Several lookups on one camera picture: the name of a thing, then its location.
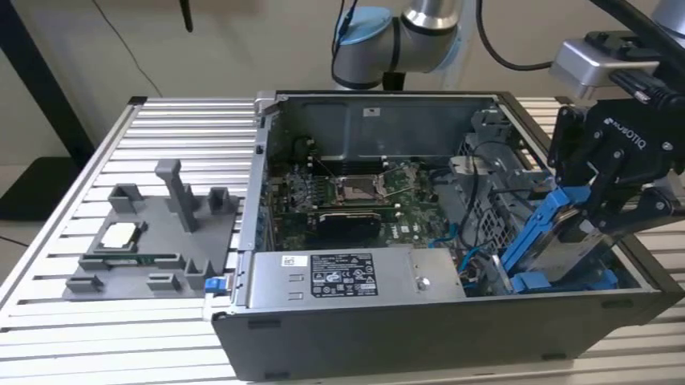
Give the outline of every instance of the black cable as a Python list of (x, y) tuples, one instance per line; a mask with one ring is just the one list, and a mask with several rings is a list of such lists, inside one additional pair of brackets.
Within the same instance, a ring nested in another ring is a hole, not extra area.
[(308, 135), (296, 135), (295, 138), (292, 138), (292, 141), (290, 142), (290, 161), (292, 163), (295, 163), (298, 161), (296, 159), (296, 154), (295, 154), (295, 147), (298, 145), (298, 142), (302, 140), (302, 139), (307, 139), (307, 140), (311, 140), (311, 136)]
[(481, 40), (483, 41), (485, 50), (489, 52), (490, 56), (493, 56), (493, 59), (497, 63), (499, 63), (502, 66), (505, 66), (506, 68), (509, 68), (510, 70), (514, 70), (514, 71), (538, 71), (538, 70), (550, 68), (550, 66), (553, 65), (553, 62), (521, 65), (521, 64), (513, 64), (511, 62), (506, 61), (506, 59), (502, 56), (499, 56), (499, 54), (497, 53), (497, 51), (493, 48), (493, 44), (490, 44), (489, 37), (485, 34), (483, 0), (477, 0), (477, 3), (475, 3), (475, 25), (477, 25), (477, 29), (478, 29), (478, 35), (481, 36)]
[(486, 163), (490, 163), (489, 160), (483, 156), (481, 156), (475, 153), (478, 151), (478, 149), (481, 148), (481, 146), (483, 146), (485, 144), (499, 144), (502, 146), (509, 147), (509, 145), (505, 142), (499, 142), (497, 140), (485, 140), (483, 142), (478, 143), (478, 145), (473, 148), (473, 150), (470, 151), (470, 154), (469, 154), (471, 157), (471, 167), (473, 167), (471, 195), (469, 197), (469, 204), (466, 206), (466, 215), (461, 219), (461, 223), (459, 223), (459, 242), (463, 245), (463, 247), (466, 247), (467, 249), (473, 249), (474, 246), (471, 244), (469, 244), (469, 242), (466, 242), (466, 239), (463, 237), (463, 233), (465, 233), (463, 230), (466, 228), (466, 222), (469, 221), (469, 217), (471, 216), (471, 212), (473, 212), (473, 209), (475, 206), (475, 199), (477, 199), (477, 194), (478, 194), (478, 180), (481, 179), (478, 177), (475, 158), (479, 158)]
[(338, 14), (338, 19), (335, 21), (334, 28), (337, 28), (337, 33), (332, 35), (332, 42), (334, 42), (335, 47), (332, 49), (332, 58), (331, 58), (331, 77), (334, 79), (335, 79), (335, 71), (334, 71), (335, 59), (338, 57), (338, 52), (341, 51), (341, 45), (343, 43), (345, 34), (347, 33), (347, 30), (350, 28), (350, 23), (353, 22), (354, 10), (357, 8), (358, 2), (359, 2), (359, 0), (353, 1), (353, 5), (350, 6), (347, 14), (345, 15), (343, 21), (341, 22), (341, 16), (343, 15), (342, 12)]
[(335, 41), (338, 36), (338, 24), (341, 23), (341, 17), (343, 16), (345, 0), (341, 0), (341, 9), (338, 10), (338, 17), (335, 18), (335, 25), (332, 26), (332, 40), (331, 40), (331, 57), (335, 56)]
[(119, 40), (122, 40), (122, 44), (124, 45), (124, 48), (127, 48), (128, 54), (131, 55), (131, 59), (132, 59), (132, 62), (135, 63), (135, 65), (136, 65), (138, 70), (143, 74), (144, 78), (148, 80), (150, 85), (154, 87), (154, 90), (158, 92), (159, 97), (163, 98), (164, 96), (162, 95), (162, 91), (159, 90), (158, 85), (151, 80), (151, 78), (150, 78), (148, 74), (146, 73), (146, 71), (143, 71), (143, 68), (140, 67), (140, 63), (138, 62), (138, 59), (136, 59), (136, 55), (132, 54), (131, 47), (128, 46), (127, 41), (122, 37), (122, 34), (116, 30), (115, 26), (112, 25), (110, 19), (107, 18), (105, 12), (100, 8), (100, 4), (97, 4), (96, 0), (91, 0), (91, 1), (92, 1), (93, 5), (95, 5), (95, 8), (97, 8), (97, 11), (100, 12), (100, 15), (103, 16), (103, 19), (105, 20), (107, 24), (110, 25), (111, 30), (115, 31), (116, 37), (119, 38)]
[(685, 76), (685, 49), (652, 19), (625, 0), (590, 0), (590, 2), (640, 36), (645, 45), (657, 50), (664, 60)]
[(7, 238), (4, 236), (0, 235), (0, 239), (7, 241), (7, 242), (11, 242), (11, 243), (15, 243), (16, 245), (20, 245), (23, 247), (29, 247), (25, 243), (17, 241), (16, 239), (12, 239), (12, 238)]
[(471, 166), (473, 166), (471, 195), (469, 196), (469, 204), (466, 205), (466, 214), (465, 214), (463, 218), (461, 219), (459, 229), (458, 229), (458, 232), (459, 232), (459, 242), (461, 242), (461, 244), (467, 249), (473, 249), (473, 245), (470, 245), (466, 242), (466, 239), (463, 238), (463, 233), (465, 233), (463, 229), (466, 228), (466, 222), (469, 221), (469, 217), (471, 216), (471, 211), (473, 211), (473, 208), (475, 206), (475, 198), (477, 198), (477, 195), (478, 195), (478, 180), (481, 179), (478, 177), (478, 168), (477, 168), (477, 165), (475, 165), (475, 156), (473, 156), (474, 151), (471, 152)]

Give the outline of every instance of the blue latch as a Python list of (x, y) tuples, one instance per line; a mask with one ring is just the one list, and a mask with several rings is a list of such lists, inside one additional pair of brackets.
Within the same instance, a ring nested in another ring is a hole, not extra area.
[(204, 281), (204, 293), (226, 294), (228, 292), (228, 279), (226, 277), (207, 278)]
[(511, 278), (511, 288), (515, 293), (522, 293), (525, 291), (531, 290), (543, 290), (549, 289), (551, 285), (549, 284), (547, 278), (545, 277), (545, 273), (542, 271), (526, 271), (525, 273), (518, 273)]

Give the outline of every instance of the blue cable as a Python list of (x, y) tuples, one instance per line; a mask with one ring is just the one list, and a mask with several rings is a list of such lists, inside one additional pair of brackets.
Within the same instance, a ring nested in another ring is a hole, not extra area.
[(469, 263), (469, 259), (471, 259), (473, 254), (475, 254), (479, 249), (481, 249), (481, 247), (475, 246), (473, 249), (469, 250), (469, 252), (463, 256), (463, 261), (461, 261), (459, 269), (457, 270), (459, 273), (466, 268), (466, 264)]
[(434, 249), (435, 247), (435, 243), (438, 242), (449, 242), (451, 241), (454, 238), (457, 238), (457, 223), (450, 223), (450, 235), (445, 238), (435, 238), (430, 243), (429, 243), (429, 249)]

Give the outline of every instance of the label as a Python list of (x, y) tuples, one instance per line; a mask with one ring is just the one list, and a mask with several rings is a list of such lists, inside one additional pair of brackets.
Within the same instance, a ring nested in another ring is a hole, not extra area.
[(365, 118), (381, 116), (381, 108), (379, 107), (365, 108), (362, 111), (362, 115), (365, 116)]
[(282, 267), (307, 267), (308, 257), (306, 255), (283, 255)]
[(315, 298), (378, 295), (370, 253), (311, 255), (311, 295)]

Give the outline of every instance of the aluminum extrusion table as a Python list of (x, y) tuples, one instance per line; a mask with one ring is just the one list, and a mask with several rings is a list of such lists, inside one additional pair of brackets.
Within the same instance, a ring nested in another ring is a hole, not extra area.
[[(550, 133), (558, 102), (519, 101)], [(255, 131), (251, 99), (148, 99), (127, 107), (0, 288), (0, 385), (242, 383), (202, 318), (203, 299), (64, 302), (61, 292), (110, 211), (111, 187), (136, 183), (143, 195), (164, 194), (154, 166), (179, 158), (198, 195), (224, 185), (244, 196)], [(239, 231), (240, 219), (232, 248)], [(640, 240), (685, 283), (685, 222), (641, 233)], [(649, 325), (616, 330), (574, 361), (316, 383), (682, 384), (685, 302)]]

